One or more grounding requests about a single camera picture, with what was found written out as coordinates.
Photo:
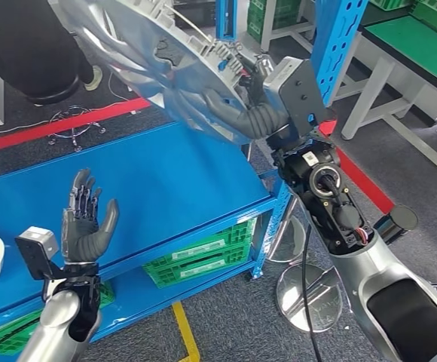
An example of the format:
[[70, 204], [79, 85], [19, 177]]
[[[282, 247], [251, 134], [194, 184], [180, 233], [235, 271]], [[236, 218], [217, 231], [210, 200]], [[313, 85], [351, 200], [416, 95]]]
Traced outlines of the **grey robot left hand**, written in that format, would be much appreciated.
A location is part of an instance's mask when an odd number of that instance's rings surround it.
[[98, 221], [100, 188], [89, 169], [79, 170], [73, 178], [68, 206], [61, 221], [61, 252], [67, 264], [95, 262], [110, 244], [119, 218], [116, 199], [109, 201], [106, 215]]

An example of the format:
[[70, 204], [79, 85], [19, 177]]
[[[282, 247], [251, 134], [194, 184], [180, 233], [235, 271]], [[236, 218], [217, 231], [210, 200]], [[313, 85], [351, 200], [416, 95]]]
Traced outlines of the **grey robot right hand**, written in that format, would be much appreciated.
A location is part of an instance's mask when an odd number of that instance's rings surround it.
[[206, 90], [203, 97], [214, 116], [251, 140], [269, 137], [288, 122], [288, 116], [269, 105], [263, 89], [263, 81], [274, 70], [268, 54], [261, 54], [254, 65], [246, 61], [248, 76], [239, 84], [246, 90], [248, 105], [242, 112], [225, 102], [214, 90]]

